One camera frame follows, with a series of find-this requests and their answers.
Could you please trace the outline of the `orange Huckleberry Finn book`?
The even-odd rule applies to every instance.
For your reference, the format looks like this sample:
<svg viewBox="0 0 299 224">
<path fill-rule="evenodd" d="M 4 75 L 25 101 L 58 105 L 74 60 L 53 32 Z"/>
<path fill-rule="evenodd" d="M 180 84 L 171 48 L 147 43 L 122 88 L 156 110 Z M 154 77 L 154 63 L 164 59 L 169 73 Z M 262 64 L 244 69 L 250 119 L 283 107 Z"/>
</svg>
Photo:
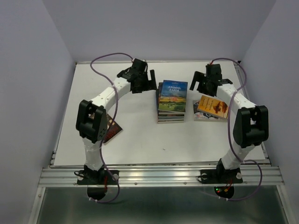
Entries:
<svg viewBox="0 0 299 224">
<path fill-rule="evenodd" d="M 219 119 L 228 118 L 228 105 L 221 100 L 206 95 L 201 96 L 197 111 L 212 115 Z"/>
</svg>

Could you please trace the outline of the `Animal Farm blue book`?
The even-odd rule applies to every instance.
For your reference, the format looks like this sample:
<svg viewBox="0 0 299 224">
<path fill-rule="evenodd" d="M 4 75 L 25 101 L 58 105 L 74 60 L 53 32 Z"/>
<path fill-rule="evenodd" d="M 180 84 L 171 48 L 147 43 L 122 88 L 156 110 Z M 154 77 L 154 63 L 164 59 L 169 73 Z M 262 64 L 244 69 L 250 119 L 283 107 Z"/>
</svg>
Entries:
<svg viewBox="0 0 299 224">
<path fill-rule="evenodd" d="M 159 85 L 158 111 L 184 114 L 186 111 L 188 83 L 164 80 Z"/>
</svg>

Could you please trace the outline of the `Tale of Two Cities book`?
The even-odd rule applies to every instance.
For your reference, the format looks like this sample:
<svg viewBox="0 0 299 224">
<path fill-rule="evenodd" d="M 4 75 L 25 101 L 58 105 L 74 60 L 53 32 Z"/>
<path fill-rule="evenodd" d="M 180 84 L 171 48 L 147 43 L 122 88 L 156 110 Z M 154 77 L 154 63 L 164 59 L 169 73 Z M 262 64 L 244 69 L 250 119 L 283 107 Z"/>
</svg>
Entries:
<svg viewBox="0 0 299 224">
<path fill-rule="evenodd" d="M 185 114 L 186 99 L 180 96 L 170 95 L 163 96 L 162 103 L 160 103 L 161 91 L 163 83 L 159 82 L 158 90 L 156 91 L 156 109 L 157 115 L 161 116 L 164 114 L 182 116 Z"/>
</svg>

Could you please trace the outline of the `Three Days to See book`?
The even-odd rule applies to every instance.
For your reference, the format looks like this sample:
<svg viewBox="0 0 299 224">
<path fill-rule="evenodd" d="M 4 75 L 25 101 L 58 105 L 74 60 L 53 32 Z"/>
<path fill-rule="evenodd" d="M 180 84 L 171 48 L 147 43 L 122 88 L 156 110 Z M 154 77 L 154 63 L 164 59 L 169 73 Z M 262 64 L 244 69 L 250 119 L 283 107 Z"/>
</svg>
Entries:
<svg viewBox="0 0 299 224">
<path fill-rule="evenodd" d="M 158 119 L 184 119 L 184 115 L 178 116 L 178 115 L 171 115 L 171 114 L 164 114 L 161 116 L 158 116 Z"/>
</svg>

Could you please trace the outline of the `Nineteen Eighty-Four blue book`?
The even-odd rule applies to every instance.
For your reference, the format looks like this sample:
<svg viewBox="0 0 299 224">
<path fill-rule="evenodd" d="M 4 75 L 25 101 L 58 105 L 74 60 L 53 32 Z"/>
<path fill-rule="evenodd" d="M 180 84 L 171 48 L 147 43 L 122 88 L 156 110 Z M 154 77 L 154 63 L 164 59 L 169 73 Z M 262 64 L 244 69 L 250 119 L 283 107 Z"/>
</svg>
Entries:
<svg viewBox="0 0 299 224">
<path fill-rule="evenodd" d="M 157 121 L 158 122 L 168 122 L 168 121 L 184 121 L 184 118 L 158 118 Z"/>
</svg>

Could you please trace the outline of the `dark red orange book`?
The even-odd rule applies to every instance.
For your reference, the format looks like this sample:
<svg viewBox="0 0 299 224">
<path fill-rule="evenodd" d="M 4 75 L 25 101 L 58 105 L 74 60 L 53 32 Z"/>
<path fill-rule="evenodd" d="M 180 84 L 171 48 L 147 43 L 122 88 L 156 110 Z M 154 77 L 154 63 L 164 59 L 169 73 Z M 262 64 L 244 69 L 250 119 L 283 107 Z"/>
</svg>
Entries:
<svg viewBox="0 0 299 224">
<path fill-rule="evenodd" d="M 109 114 L 107 114 L 107 129 L 109 130 L 107 131 L 107 134 L 103 140 L 104 145 L 110 142 L 115 136 L 123 131 L 122 127 L 117 122 L 112 122 L 112 117 Z"/>
</svg>

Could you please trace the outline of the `floral cover white book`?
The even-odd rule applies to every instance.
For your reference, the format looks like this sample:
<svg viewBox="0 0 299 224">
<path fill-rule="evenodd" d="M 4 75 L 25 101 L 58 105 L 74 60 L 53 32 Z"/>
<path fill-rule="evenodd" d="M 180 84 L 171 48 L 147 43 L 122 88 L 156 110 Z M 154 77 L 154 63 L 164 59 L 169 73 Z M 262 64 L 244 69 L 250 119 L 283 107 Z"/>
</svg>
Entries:
<svg viewBox="0 0 299 224">
<path fill-rule="evenodd" d="M 223 121 L 220 118 L 217 118 L 213 115 L 207 114 L 205 112 L 199 112 L 197 110 L 199 101 L 198 100 L 193 100 L 193 120 L 194 121 Z"/>
</svg>

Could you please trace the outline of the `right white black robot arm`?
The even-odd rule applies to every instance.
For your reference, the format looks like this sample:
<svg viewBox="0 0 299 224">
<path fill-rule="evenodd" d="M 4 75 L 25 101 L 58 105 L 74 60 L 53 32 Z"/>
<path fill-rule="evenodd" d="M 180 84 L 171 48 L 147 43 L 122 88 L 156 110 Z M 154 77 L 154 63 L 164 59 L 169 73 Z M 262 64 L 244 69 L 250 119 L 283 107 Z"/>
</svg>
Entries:
<svg viewBox="0 0 299 224">
<path fill-rule="evenodd" d="M 203 184 L 242 183 L 240 165 L 255 147 L 269 137 L 268 109 L 245 98 L 229 79 L 223 79 L 219 64 L 207 64 L 206 72 L 196 71 L 190 90 L 217 97 L 235 114 L 233 127 L 228 128 L 230 149 L 220 158 L 215 169 L 202 169 Z"/>
</svg>

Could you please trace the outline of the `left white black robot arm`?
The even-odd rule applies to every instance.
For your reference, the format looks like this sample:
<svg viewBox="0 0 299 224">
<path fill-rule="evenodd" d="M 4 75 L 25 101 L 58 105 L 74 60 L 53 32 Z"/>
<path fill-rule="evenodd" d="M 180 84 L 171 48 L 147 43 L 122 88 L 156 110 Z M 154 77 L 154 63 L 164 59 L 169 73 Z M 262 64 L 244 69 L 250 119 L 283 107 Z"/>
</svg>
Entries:
<svg viewBox="0 0 299 224">
<path fill-rule="evenodd" d="M 133 59 L 132 65 L 117 74 L 102 93 L 91 100 L 82 100 L 78 106 L 76 130 L 84 143 L 85 164 L 76 171 L 79 185 L 98 185 L 110 174 L 103 161 L 102 145 L 109 128 L 107 112 L 118 107 L 118 101 L 128 93 L 156 90 L 155 72 L 148 70 L 145 60 Z"/>
</svg>

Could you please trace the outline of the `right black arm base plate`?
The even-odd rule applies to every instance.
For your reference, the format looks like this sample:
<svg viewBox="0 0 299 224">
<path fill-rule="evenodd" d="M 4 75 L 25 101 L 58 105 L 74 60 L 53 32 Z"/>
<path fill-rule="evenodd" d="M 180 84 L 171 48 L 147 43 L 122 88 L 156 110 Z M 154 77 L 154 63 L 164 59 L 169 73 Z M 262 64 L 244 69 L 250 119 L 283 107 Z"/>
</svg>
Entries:
<svg viewBox="0 0 299 224">
<path fill-rule="evenodd" d="M 203 184 L 237 184 L 243 183 L 240 169 L 217 171 L 216 169 L 202 169 L 198 176 Z"/>
</svg>

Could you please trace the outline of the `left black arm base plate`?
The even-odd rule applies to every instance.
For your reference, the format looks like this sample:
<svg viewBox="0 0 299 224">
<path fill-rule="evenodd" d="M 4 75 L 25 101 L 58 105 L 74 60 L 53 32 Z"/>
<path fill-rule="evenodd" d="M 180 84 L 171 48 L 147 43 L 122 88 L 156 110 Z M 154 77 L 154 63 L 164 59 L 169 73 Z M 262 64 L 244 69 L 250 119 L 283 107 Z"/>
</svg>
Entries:
<svg viewBox="0 0 299 224">
<path fill-rule="evenodd" d="M 75 171 L 77 185 L 117 185 L 114 178 L 106 171 L 101 172 L 96 177 L 84 177 L 83 171 Z"/>
</svg>

